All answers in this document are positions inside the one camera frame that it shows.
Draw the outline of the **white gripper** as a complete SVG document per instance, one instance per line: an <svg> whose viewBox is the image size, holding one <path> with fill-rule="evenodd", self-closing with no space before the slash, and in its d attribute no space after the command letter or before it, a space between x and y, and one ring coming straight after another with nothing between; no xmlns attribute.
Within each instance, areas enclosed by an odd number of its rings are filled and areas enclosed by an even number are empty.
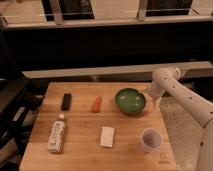
<svg viewBox="0 0 213 171"><path fill-rule="evenodd" d="M154 100L158 100L164 94L164 90L155 82L151 82L146 87L145 92Z"/></svg>

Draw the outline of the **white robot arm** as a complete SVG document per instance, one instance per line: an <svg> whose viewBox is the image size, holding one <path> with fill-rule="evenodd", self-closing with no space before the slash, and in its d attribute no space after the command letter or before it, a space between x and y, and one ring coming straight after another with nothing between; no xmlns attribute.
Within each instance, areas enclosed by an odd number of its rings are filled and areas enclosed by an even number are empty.
<svg viewBox="0 0 213 171"><path fill-rule="evenodd" d="M145 91L154 100L168 92L199 123L204 132L195 171L213 171L213 103L183 86L179 82L181 77L176 66L156 68Z"/></svg>

